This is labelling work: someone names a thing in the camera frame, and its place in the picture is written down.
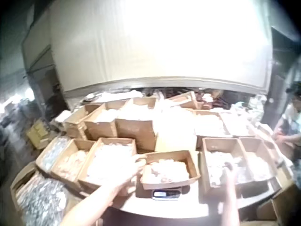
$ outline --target pile of small parts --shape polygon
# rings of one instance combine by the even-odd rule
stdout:
[[[101,185],[103,182],[107,182],[110,175],[118,174],[120,171],[119,167],[122,165],[126,158],[131,158],[132,156],[132,145],[122,145],[122,144],[109,144],[101,145],[95,152],[95,157],[88,167],[86,180],[90,183]]]
[[[210,184],[213,186],[220,186],[223,177],[223,168],[226,163],[232,163],[237,170],[237,183],[242,184],[250,181],[246,166],[240,157],[233,158],[230,153],[224,152],[208,152],[206,156]]]
[[[56,143],[52,146],[52,148],[46,153],[44,158],[42,159],[42,168],[46,172],[50,172],[51,167],[55,163],[57,157],[62,153],[64,148],[69,143],[70,139],[68,137],[58,137]]]
[[[222,120],[213,114],[196,116],[196,134],[206,135],[208,137],[225,136],[227,133],[224,129]]]
[[[64,158],[63,162],[58,166],[59,175],[65,179],[73,181],[78,175],[86,158],[87,152],[82,150]]]
[[[16,194],[27,226],[58,226],[66,206],[64,184],[35,174]]]
[[[149,183],[171,183],[189,179],[189,173],[184,162],[161,159],[150,163],[150,166]]]

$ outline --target clutter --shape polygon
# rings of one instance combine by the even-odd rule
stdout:
[[[28,183],[28,190],[17,198],[26,225],[60,225],[67,202],[64,184],[41,175],[34,176]]]
[[[37,165],[45,172],[50,172],[51,167],[69,143],[68,137],[57,137],[44,149],[37,158]]]

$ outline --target digital scale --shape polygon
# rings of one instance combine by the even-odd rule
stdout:
[[[151,198],[159,201],[177,201],[182,194],[182,187],[153,190]]]

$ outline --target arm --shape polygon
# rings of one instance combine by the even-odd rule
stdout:
[[[101,186],[69,211],[61,225],[92,225],[108,208],[121,188],[122,186],[115,185]]]
[[[143,158],[141,155],[133,156],[124,165],[119,166],[120,170],[115,170],[115,174],[110,175],[110,178],[114,178],[114,181],[101,186],[89,197],[73,207],[66,214],[61,225],[89,226],[93,224],[105,212],[118,192],[143,169],[146,161],[140,160],[136,162],[141,158]]]
[[[277,125],[274,128],[274,132],[273,135],[277,134],[279,132],[279,129],[281,129],[281,127],[283,126],[284,123],[284,119],[281,117],[277,123]]]
[[[276,140],[279,140],[281,142],[297,143],[300,142],[301,140],[301,133],[289,135],[289,136],[278,135]]]
[[[226,197],[222,210],[222,226],[239,226],[239,213],[235,191],[235,173],[225,168],[227,175]]]

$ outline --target wall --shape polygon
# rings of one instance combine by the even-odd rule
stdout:
[[[21,43],[33,20],[34,0],[16,0],[1,14],[1,102],[29,87]]]

